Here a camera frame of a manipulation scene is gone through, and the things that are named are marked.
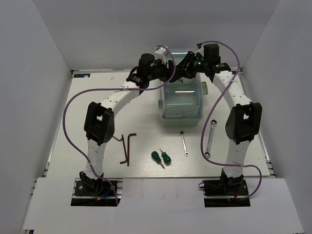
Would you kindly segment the large silver ratchet wrench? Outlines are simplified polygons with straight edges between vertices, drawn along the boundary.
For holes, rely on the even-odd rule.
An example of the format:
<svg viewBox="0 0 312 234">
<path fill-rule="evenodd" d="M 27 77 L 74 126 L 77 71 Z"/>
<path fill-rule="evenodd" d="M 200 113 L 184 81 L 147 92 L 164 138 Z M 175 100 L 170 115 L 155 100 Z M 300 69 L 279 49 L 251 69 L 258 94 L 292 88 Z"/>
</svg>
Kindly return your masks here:
<svg viewBox="0 0 312 234">
<path fill-rule="evenodd" d="M 206 158 L 211 157 L 211 147 L 212 147 L 212 142 L 213 142 L 213 137 L 214 137 L 214 132 L 215 132 L 216 126 L 217 126 L 217 121 L 215 119 L 211 120 L 209 138 L 208 138 L 208 142 L 207 142 L 206 151 L 204 153 Z"/>
</svg>

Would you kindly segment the large brown hex key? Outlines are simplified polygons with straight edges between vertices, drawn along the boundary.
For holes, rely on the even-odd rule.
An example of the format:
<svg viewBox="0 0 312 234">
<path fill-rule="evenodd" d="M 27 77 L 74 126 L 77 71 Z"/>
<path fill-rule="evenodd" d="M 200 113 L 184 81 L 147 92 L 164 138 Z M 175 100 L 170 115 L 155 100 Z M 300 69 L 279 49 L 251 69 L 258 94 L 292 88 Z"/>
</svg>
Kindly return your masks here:
<svg viewBox="0 0 312 234">
<path fill-rule="evenodd" d="M 130 165 L 130 138 L 135 137 L 136 133 L 131 133 L 127 136 L 127 167 Z"/>
</svg>

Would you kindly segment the thin brown hex key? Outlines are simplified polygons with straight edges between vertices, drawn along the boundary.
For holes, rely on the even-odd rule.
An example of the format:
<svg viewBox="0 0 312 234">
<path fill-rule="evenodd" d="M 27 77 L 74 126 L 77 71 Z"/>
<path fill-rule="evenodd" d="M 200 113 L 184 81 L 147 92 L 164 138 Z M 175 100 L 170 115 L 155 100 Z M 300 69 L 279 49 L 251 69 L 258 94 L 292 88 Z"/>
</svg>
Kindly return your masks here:
<svg viewBox="0 0 312 234">
<path fill-rule="evenodd" d="M 127 157 L 127 150 L 126 150 L 126 146 L 125 146 L 124 135 L 121 135 L 121 142 L 123 145 L 125 159 L 123 161 L 121 161 L 120 164 L 126 164 L 128 162 L 128 157 Z"/>
</svg>

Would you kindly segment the green stubby phillips screwdriver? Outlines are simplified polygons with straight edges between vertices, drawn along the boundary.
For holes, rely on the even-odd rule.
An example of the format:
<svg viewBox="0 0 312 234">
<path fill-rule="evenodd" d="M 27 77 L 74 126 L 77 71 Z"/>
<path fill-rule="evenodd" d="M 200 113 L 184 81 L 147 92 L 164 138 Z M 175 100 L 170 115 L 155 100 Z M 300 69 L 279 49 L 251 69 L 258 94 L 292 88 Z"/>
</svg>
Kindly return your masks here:
<svg viewBox="0 0 312 234">
<path fill-rule="evenodd" d="M 160 165 L 163 169 L 165 169 L 165 167 L 163 166 L 163 164 L 161 162 L 161 158 L 160 158 L 158 152 L 156 152 L 156 151 L 151 152 L 151 157 L 158 165 Z"/>
</svg>

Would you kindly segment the small silver ratchet wrench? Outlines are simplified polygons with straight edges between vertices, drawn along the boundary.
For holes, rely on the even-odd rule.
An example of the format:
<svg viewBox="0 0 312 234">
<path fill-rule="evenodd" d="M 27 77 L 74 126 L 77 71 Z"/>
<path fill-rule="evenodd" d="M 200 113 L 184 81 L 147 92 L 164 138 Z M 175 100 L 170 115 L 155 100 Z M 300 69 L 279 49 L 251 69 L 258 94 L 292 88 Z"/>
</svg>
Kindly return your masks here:
<svg viewBox="0 0 312 234">
<path fill-rule="evenodd" d="M 188 156 L 189 153 L 187 151 L 187 146 L 186 146 L 186 142 L 185 142 L 185 137 L 184 137 L 184 132 L 183 131 L 180 132 L 180 136 L 181 136 L 182 144 L 183 144 L 183 148 L 184 148 L 184 155 Z"/>
</svg>

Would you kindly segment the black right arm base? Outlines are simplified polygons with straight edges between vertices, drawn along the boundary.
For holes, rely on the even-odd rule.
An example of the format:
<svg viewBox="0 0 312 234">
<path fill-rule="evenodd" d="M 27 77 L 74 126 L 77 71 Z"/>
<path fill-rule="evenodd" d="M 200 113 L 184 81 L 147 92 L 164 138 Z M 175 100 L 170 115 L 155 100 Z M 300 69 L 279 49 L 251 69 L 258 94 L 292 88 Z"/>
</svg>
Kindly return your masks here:
<svg viewBox="0 0 312 234">
<path fill-rule="evenodd" d="M 206 208 L 250 207 L 249 191 L 244 176 L 227 177 L 221 172 L 219 179 L 207 179 L 199 183 L 204 193 Z"/>
</svg>

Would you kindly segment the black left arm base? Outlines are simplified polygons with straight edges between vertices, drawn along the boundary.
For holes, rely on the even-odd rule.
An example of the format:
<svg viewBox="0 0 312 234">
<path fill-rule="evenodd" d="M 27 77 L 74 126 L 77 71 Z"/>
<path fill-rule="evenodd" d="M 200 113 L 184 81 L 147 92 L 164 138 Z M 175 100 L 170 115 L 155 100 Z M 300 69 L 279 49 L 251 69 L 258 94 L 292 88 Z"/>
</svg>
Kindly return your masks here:
<svg viewBox="0 0 312 234">
<path fill-rule="evenodd" d="M 123 181 L 92 179 L 80 172 L 75 180 L 71 198 L 72 207 L 116 207 L 121 200 Z"/>
</svg>

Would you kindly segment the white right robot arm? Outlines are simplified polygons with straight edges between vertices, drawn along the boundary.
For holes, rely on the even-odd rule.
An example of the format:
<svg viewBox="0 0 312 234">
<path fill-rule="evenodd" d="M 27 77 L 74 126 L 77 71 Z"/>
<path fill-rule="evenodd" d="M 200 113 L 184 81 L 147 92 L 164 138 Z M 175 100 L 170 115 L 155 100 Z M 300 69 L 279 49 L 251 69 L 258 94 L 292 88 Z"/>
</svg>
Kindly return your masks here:
<svg viewBox="0 0 312 234">
<path fill-rule="evenodd" d="M 220 176 L 220 188 L 225 194 L 232 194 L 243 181 L 243 167 L 247 149 L 259 133 L 262 106 L 252 102 L 236 83 L 237 73 L 232 73 L 227 63 L 221 62 L 218 43 L 199 43 L 196 53 L 190 51 L 178 64 L 174 79 L 194 78 L 204 73 L 221 92 L 230 108 L 225 124 L 229 138 L 226 163 Z"/>
</svg>

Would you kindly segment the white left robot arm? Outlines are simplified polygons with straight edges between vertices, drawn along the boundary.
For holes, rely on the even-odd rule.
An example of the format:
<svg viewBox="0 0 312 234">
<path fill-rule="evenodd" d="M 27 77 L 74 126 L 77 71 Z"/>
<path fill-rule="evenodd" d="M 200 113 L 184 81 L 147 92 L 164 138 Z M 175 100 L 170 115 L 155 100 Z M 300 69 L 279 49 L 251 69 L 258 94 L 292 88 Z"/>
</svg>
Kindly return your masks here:
<svg viewBox="0 0 312 234">
<path fill-rule="evenodd" d="M 147 89 L 150 81 L 159 79 L 167 82 L 174 72 L 175 64 L 175 60 L 165 62 L 163 59 L 156 59 L 152 54 L 143 54 L 136 73 L 129 74 L 120 91 L 114 92 L 102 102 L 89 104 L 84 124 L 89 161 L 79 177 L 91 194 L 97 195 L 103 189 L 99 176 L 104 175 L 104 151 L 115 132 L 115 116 Z"/>
</svg>

